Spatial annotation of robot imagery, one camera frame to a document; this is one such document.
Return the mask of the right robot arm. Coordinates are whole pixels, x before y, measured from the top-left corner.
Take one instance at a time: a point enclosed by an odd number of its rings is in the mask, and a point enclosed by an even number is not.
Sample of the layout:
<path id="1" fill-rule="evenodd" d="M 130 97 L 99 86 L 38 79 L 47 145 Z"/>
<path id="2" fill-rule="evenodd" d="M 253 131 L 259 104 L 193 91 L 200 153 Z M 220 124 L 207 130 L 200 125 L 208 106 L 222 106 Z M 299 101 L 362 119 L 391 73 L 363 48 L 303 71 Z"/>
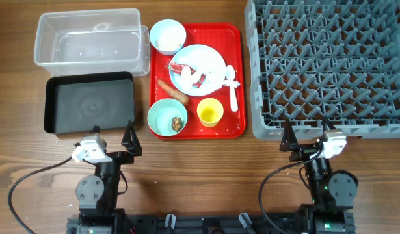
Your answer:
<path id="1" fill-rule="evenodd" d="M 322 119 L 323 134 L 313 144 L 299 144 L 292 125 L 285 122 L 280 151 L 290 151 L 291 162 L 303 163 L 313 203 L 303 204 L 295 213 L 297 233 L 355 234 L 353 200 L 358 179 L 345 170 L 330 166 L 330 159 L 339 155 L 347 144 L 341 129 Z"/>

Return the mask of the orange carrot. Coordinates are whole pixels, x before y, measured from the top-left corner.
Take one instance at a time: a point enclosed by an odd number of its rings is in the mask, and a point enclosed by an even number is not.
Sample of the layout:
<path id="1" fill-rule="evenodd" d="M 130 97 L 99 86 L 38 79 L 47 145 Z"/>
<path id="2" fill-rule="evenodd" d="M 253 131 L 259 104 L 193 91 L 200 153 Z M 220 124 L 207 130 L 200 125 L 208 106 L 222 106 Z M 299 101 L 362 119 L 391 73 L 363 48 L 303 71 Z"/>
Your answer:
<path id="1" fill-rule="evenodd" d="M 189 104 L 189 98 L 184 93 L 172 88 L 162 80 L 158 80 L 157 83 L 171 98 L 179 101 L 184 106 Z"/>

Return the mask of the white tissue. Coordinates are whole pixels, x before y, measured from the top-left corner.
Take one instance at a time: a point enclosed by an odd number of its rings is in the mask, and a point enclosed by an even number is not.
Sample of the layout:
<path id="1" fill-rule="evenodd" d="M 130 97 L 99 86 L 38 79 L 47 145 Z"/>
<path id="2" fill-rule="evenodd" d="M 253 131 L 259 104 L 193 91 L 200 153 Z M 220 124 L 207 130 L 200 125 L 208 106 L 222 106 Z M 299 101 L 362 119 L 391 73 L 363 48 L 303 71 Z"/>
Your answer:
<path id="1" fill-rule="evenodd" d="M 207 75 L 208 84 L 212 89 L 215 90 L 218 90 L 223 86 L 237 88 L 240 85 L 240 83 L 238 81 L 235 81 L 234 78 L 235 78 L 235 72 L 231 70 L 227 70 L 224 75 L 217 73 L 214 74 L 210 73 Z"/>

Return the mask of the yellow plastic cup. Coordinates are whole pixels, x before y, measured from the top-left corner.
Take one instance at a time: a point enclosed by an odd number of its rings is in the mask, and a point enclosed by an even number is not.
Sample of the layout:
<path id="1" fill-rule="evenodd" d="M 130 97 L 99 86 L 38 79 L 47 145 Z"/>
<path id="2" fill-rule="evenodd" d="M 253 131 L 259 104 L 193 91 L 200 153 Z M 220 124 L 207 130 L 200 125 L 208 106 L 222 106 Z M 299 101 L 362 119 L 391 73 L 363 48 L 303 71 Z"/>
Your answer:
<path id="1" fill-rule="evenodd" d="M 222 119 L 224 107 L 222 103 L 215 98 L 205 98 L 197 106 L 197 115 L 204 127 L 215 127 Z"/>

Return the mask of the red snack wrapper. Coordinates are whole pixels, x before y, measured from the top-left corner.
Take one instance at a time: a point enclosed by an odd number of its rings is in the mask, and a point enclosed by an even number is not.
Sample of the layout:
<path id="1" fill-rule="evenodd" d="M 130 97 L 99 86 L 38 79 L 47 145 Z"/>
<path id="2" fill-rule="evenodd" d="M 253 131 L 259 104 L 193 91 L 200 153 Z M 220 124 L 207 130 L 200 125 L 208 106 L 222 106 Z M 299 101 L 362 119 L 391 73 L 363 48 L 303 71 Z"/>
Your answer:
<path id="1" fill-rule="evenodd" d="M 177 75 L 180 75 L 180 76 L 181 76 L 181 71 L 182 71 L 182 69 L 183 69 L 184 67 L 186 67 L 186 66 L 189 66 L 189 65 L 177 63 L 177 62 L 174 62 L 174 61 L 170 60 L 167 66 L 168 66 L 168 69 L 169 69 L 170 71 L 172 71 L 172 72 L 176 73 Z"/>

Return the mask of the light blue rice bowl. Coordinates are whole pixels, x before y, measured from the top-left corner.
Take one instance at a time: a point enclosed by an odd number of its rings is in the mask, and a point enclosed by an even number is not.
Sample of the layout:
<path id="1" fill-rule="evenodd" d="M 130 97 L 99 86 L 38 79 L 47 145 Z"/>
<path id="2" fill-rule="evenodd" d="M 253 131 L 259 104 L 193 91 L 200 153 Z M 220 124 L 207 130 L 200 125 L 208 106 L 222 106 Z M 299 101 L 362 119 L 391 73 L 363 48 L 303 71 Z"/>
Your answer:
<path id="1" fill-rule="evenodd" d="M 158 21 L 150 31 L 150 42 L 163 55 L 174 55 L 187 38 L 185 27 L 173 19 Z"/>

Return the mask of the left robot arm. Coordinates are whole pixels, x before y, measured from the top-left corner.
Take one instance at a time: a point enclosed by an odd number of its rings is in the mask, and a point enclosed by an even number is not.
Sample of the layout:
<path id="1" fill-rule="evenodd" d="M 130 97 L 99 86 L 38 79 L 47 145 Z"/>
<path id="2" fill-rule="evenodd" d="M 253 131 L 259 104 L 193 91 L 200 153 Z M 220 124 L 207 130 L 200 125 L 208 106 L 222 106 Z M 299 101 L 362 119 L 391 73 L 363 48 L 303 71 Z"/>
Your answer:
<path id="1" fill-rule="evenodd" d="M 86 176 L 76 186 L 79 200 L 79 218 L 69 219 L 67 233 L 136 233 L 136 227 L 123 209 L 118 209 L 119 182 L 124 179 L 123 164 L 133 164 L 142 155 L 142 147 L 136 136 L 134 124 L 128 122 L 121 145 L 124 151 L 108 153 L 107 143 L 101 137 L 100 127 L 95 125 L 84 136 L 72 153 L 75 162 L 88 162 L 95 166 L 93 175 Z"/>

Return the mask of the brown food scrap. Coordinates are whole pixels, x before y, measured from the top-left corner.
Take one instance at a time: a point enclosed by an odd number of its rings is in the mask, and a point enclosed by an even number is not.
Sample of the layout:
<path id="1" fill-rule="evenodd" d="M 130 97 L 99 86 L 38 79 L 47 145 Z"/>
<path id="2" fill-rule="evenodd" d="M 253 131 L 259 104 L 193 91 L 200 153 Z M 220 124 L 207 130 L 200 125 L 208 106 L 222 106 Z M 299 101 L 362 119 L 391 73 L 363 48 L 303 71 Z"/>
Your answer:
<path id="1" fill-rule="evenodd" d="M 179 117 L 173 117 L 171 128 L 175 132 L 179 132 L 183 128 L 183 121 Z"/>

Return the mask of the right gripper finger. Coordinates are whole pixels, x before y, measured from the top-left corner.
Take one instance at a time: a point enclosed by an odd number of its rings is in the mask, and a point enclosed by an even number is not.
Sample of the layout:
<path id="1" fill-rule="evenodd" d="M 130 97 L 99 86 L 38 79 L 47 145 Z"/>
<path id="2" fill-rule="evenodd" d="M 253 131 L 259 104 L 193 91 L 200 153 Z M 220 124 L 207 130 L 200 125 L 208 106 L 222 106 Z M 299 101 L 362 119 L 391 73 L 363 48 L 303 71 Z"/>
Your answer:
<path id="1" fill-rule="evenodd" d="M 285 121 L 284 133 L 282 136 L 279 150 L 282 152 L 297 151 L 299 148 L 298 140 L 295 136 L 292 125 L 289 120 Z"/>
<path id="2" fill-rule="evenodd" d="M 321 120 L 321 126 L 323 129 L 323 132 L 328 131 L 328 130 L 333 130 L 333 125 L 330 123 L 329 119 L 324 116 Z"/>

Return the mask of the mint green bowl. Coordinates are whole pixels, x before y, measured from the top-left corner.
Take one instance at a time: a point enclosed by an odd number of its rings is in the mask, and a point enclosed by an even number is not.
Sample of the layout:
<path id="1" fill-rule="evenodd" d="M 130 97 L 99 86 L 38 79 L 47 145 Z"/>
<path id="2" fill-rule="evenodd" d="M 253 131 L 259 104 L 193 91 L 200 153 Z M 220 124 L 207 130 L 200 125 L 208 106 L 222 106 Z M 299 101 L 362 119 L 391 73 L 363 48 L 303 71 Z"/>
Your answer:
<path id="1" fill-rule="evenodd" d="M 179 117 L 183 121 L 183 128 L 188 119 L 186 108 L 177 100 L 165 98 L 156 101 L 148 111 L 148 125 L 150 129 L 157 135 L 162 137 L 172 137 L 179 132 L 175 132 L 172 128 L 173 117 Z"/>

